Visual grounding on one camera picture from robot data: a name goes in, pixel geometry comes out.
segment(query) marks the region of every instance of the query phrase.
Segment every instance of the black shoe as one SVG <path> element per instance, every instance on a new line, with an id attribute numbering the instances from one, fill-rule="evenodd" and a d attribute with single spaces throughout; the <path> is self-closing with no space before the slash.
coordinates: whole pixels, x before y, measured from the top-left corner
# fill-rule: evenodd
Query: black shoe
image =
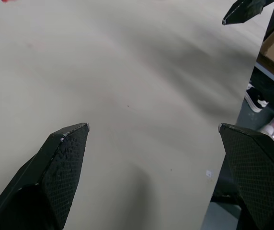
<path id="1" fill-rule="evenodd" d="M 264 99 L 262 93 L 255 89 L 250 83 L 248 84 L 244 98 L 249 104 L 251 110 L 255 113 L 259 113 L 268 105 L 268 102 Z"/>

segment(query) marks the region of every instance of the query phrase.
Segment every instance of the red mark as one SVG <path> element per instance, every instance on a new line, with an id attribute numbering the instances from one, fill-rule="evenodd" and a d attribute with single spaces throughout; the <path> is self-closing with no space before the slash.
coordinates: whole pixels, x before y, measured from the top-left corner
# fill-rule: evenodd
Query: red mark
<path id="1" fill-rule="evenodd" d="M 15 0 L 2 0 L 2 2 L 15 1 Z"/>

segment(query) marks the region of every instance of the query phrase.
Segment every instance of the small white label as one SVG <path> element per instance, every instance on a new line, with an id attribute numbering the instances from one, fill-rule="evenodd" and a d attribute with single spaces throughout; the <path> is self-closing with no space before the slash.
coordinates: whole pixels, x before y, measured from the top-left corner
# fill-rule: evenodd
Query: small white label
<path id="1" fill-rule="evenodd" d="M 212 172 L 209 170 L 206 170 L 206 176 L 209 178 L 212 178 Z"/>

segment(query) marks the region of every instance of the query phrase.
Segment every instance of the beige table surface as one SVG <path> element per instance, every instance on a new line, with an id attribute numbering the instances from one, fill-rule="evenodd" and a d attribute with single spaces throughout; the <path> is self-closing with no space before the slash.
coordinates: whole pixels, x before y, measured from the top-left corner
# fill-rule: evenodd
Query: beige table surface
<path id="1" fill-rule="evenodd" d="M 65 229 L 199 229 L 218 124 L 236 121 L 273 10 L 222 26 L 232 3 L 0 1 L 0 193 L 51 132 L 89 122 Z"/>

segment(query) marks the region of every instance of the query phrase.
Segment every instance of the textured gripper pad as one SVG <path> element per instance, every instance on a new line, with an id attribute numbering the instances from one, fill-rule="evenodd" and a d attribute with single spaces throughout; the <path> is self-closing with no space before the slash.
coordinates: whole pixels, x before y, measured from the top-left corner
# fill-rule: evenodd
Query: textured gripper pad
<path id="1" fill-rule="evenodd" d="M 42 180 L 43 191 L 61 229 L 65 226 L 80 180 L 86 145 L 80 140 L 85 140 L 87 134 L 81 128 L 64 138 Z"/>
<path id="2" fill-rule="evenodd" d="M 274 164 L 252 137 L 228 128 L 221 136 L 239 194 L 263 229 L 274 214 Z"/>

